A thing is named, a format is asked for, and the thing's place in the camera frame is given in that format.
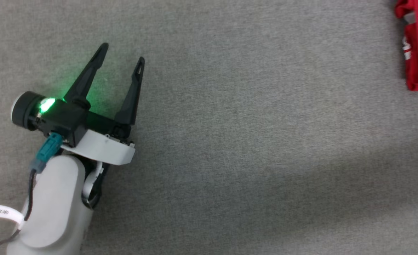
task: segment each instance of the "black cable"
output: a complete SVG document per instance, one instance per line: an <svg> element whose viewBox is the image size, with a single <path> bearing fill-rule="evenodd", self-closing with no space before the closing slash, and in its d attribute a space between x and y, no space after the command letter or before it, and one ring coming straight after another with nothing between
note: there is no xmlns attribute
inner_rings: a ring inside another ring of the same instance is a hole
<svg viewBox="0 0 418 255"><path fill-rule="evenodd" d="M33 187L34 187L34 177L36 176L36 170L31 170L31 173L29 174L29 185L28 185L28 209L26 210L25 218L23 218L24 221L27 221L29 217L31 216L31 210L33 209ZM20 229L17 229L12 236L10 236L8 239L4 239L0 241L0 246L11 242L18 234L20 233Z"/></svg>
<svg viewBox="0 0 418 255"><path fill-rule="evenodd" d="M19 234L19 232L20 232L20 229L17 229L13 234L12 234L12 236L11 237L9 237L8 239L4 239L4 240L2 240L2 241L0 241L0 246L1 245L3 245L3 244L5 244L5 243L8 243L8 242L11 242L18 234Z"/></svg>
<svg viewBox="0 0 418 255"><path fill-rule="evenodd" d="M29 185L28 185L28 209L26 210L24 221L29 219L31 216L31 210L33 209L33 186L34 186L34 176L36 176L36 170L31 170L29 174Z"/></svg>

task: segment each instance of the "green light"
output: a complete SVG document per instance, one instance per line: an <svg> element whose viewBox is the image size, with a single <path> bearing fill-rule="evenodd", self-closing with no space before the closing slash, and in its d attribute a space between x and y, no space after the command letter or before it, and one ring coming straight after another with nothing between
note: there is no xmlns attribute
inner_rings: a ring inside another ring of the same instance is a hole
<svg viewBox="0 0 418 255"><path fill-rule="evenodd" d="M40 113L45 113L52 107L52 105L55 103L56 99L54 98L46 98L40 102L39 111Z"/></svg>

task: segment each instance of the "cable connector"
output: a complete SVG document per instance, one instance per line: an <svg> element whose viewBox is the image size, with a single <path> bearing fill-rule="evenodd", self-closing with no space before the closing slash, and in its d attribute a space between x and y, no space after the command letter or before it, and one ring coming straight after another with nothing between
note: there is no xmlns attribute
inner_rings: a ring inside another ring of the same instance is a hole
<svg viewBox="0 0 418 255"><path fill-rule="evenodd" d="M29 164L29 169L38 174L42 173L47 162L59 151L61 145L63 145L63 137L60 134L51 133L39 149L36 158Z"/></svg>

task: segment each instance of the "gray fabric surface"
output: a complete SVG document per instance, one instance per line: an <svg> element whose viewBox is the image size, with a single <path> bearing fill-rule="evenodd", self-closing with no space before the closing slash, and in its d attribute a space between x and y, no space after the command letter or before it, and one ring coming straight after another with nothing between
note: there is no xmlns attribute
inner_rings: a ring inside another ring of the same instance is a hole
<svg viewBox="0 0 418 255"><path fill-rule="evenodd" d="M21 207L44 140L12 101L61 97L106 41L98 113L146 59L137 154L83 255L418 255L418 92L392 5L0 0L0 204Z"/></svg>

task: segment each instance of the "robotic arm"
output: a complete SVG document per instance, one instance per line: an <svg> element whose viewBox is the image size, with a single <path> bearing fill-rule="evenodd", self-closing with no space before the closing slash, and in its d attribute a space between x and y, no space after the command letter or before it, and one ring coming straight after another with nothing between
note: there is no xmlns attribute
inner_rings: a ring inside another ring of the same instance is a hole
<svg viewBox="0 0 418 255"><path fill-rule="evenodd" d="M86 100L107 50L107 43L100 46L63 99L25 92L12 106L12 122L41 131L47 141L31 163L37 183L33 190L30 180L22 213L0 205L0 218L18 223L11 238L0 242L8 243L7 255L78 255L109 166L133 158L134 143L128 137L136 119L144 59L134 69L121 110L110 119L90 112ZM53 155L47 157L47 151Z"/></svg>

